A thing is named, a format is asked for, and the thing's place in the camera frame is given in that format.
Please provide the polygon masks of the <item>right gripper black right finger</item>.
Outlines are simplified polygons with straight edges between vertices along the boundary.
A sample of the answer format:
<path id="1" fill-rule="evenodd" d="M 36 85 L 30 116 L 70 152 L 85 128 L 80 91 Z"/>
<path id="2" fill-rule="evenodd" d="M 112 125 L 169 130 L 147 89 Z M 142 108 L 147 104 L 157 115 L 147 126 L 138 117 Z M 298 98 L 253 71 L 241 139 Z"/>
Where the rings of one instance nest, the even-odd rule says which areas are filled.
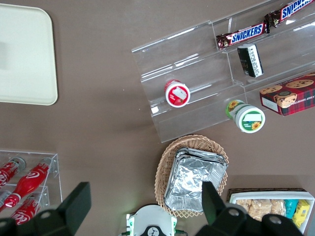
<path id="1" fill-rule="evenodd" d="M 207 225 L 197 236 L 301 236 L 300 230 L 284 216 L 250 217 L 239 205 L 227 206 L 211 182 L 202 183 L 202 207 Z"/>

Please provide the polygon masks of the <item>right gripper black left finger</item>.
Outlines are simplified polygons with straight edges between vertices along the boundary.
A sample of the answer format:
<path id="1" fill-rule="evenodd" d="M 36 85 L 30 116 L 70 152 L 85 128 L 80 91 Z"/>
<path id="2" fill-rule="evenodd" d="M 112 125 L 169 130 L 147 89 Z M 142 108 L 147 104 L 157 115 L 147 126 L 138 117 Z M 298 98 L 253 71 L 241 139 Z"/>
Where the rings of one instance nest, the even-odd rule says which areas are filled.
<path id="1" fill-rule="evenodd" d="M 56 208 L 37 214 L 22 225 L 12 218 L 0 220 L 2 236 L 73 236 L 88 215 L 92 206 L 89 182 L 79 183 Z"/>

